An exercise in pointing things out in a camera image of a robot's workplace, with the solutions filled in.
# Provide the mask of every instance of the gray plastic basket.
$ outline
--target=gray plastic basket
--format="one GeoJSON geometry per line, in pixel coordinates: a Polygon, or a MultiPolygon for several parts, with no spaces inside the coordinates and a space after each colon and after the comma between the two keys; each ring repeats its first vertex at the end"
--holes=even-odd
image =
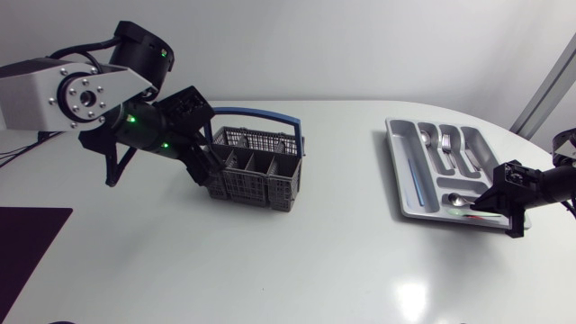
{"type": "MultiPolygon", "coordinates": [[[[218,113],[219,109],[214,108],[214,111],[218,113]]],[[[246,110],[250,113],[242,114],[263,117],[262,111],[243,108],[243,112],[246,110]]],[[[300,134],[300,121],[289,118],[297,121],[298,130],[295,133],[300,134]]],[[[284,212],[291,210],[300,190],[302,136],[298,138],[284,133],[222,127],[212,139],[209,127],[206,138],[211,142],[211,149],[226,165],[218,178],[207,187],[210,197],[230,198],[234,202],[263,207],[269,204],[273,209],[284,212]]]]}

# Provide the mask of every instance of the cutlery tray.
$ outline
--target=cutlery tray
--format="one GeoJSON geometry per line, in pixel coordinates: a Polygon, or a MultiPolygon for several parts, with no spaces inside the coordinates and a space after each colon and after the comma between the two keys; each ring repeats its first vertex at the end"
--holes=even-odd
{"type": "MultiPolygon", "coordinates": [[[[509,228],[509,219],[502,215],[487,217],[468,206],[455,207],[448,201],[450,193],[458,193],[473,202],[492,186],[492,170],[500,162],[480,130],[442,122],[399,119],[387,119],[386,128],[404,216],[509,228]],[[430,135],[428,147],[420,137],[421,131],[430,135]],[[450,135],[450,154],[456,168],[452,168],[442,150],[443,134],[450,135]],[[471,158],[476,158],[479,170],[474,168],[471,158]]],[[[530,227],[526,216],[525,229],[530,227]]]]}

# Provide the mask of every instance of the white tabletop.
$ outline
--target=white tabletop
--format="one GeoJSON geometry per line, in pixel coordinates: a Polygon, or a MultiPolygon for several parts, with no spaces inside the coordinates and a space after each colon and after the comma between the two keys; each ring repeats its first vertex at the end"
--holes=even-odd
{"type": "MultiPolygon", "coordinates": [[[[385,119],[468,124],[499,162],[551,157],[474,117],[419,103],[235,102],[301,119],[289,213],[209,198],[184,165],[139,152],[119,184],[67,133],[0,170],[0,205],[72,207],[6,323],[576,322],[576,222],[530,210],[524,238],[401,216],[385,119]]],[[[213,127],[290,132],[246,117],[213,127]]],[[[32,142],[0,132],[0,149],[32,142]]]]}

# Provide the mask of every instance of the cable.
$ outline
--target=cable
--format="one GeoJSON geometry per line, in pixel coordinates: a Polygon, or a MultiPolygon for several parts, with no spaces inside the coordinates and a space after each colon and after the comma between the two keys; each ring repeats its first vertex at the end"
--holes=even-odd
{"type": "Polygon", "coordinates": [[[53,138],[57,137],[58,135],[60,135],[60,134],[62,134],[62,133],[63,133],[63,131],[59,131],[59,132],[53,133],[52,135],[50,135],[50,136],[47,137],[46,139],[39,140],[39,141],[37,141],[36,143],[31,144],[31,145],[29,145],[28,147],[24,148],[22,151],[20,151],[20,152],[18,152],[18,153],[14,153],[14,154],[9,155],[9,156],[6,156],[6,157],[1,157],[0,159],[2,159],[2,158],[8,158],[8,159],[7,159],[6,161],[4,161],[2,164],[0,164],[0,167],[3,167],[3,166],[5,166],[5,165],[7,165],[8,163],[12,162],[15,158],[18,158],[19,156],[25,154],[26,152],[28,152],[28,151],[30,151],[30,150],[38,147],[38,146],[41,145],[41,144],[44,144],[46,141],[48,141],[48,140],[50,140],[50,139],[53,139],[53,138]]]}
{"type": "Polygon", "coordinates": [[[574,217],[576,218],[576,210],[574,210],[574,207],[572,205],[570,205],[569,202],[560,202],[564,207],[566,207],[566,209],[568,209],[568,211],[570,211],[572,213],[572,215],[574,215],[574,217]]]}
{"type": "Polygon", "coordinates": [[[13,149],[13,150],[11,150],[11,151],[1,152],[0,155],[14,153],[15,151],[18,151],[18,150],[21,150],[21,149],[26,149],[26,148],[28,148],[29,146],[30,146],[30,145],[26,145],[26,146],[23,146],[23,147],[21,147],[21,148],[13,149]]]}
{"type": "Polygon", "coordinates": [[[574,193],[572,193],[572,207],[576,209],[576,195],[574,195],[574,193]]]}
{"type": "Polygon", "coordinates": [[[105,49],[108,49],[112,46],[116,46],[116,45],[120,44],[121,41],[122,41],[122,39],[120,37],[114,37],[111,40],[105,40],[105,41],[101,41],[101,42],[84,44],[84,45],[76,45],[76,46],[72,46],[72,47],[69,47],[66,49],[57,50],[54,53],[52,53],[52,55],[50,55],[49,58],[50,59],[61,59],[61,58],[65,57],[66,55],[70,55],[70,54],[88,52],[88,51],[93,51],[93,50],[105,50],[105,49]]]}
{"type": "Polygon", "coordinates": [[[92,65],[98,70],[98,73],[102,74],[103,70],[102,70],[102,66],[100,65],[100,63],[98,63],[98,61],[96,60],[95,57],[93,57],[90,53],[88,52],[81,52],[81,53],[77,53],[82,55],[83,57],[87,58],[90,60],[90,62],[92,63],[92,65]]]}

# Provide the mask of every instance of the metal spoon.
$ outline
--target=metal spoon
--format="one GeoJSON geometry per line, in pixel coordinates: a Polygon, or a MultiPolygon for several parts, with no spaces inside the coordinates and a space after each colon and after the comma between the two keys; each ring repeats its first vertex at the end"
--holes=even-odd
{"type": "Polygon", "coordinates": [[[462,197],[459,193],[450,193],[448,195],[448,201],[456,207],[462,207],[467,204],[474,204],[474,202],[466,200],[466,198],[462,197]]]}
{"type": "Polygon", "coordinates": [[[426,145],[426,147],[429,148],[430,144],[432,143],[432,140],[430,139],[430,134],[428,134],[428,132],[425,130],[421,130],[420,131],[420,138],[424,142],[424,145],[426,145]]]}

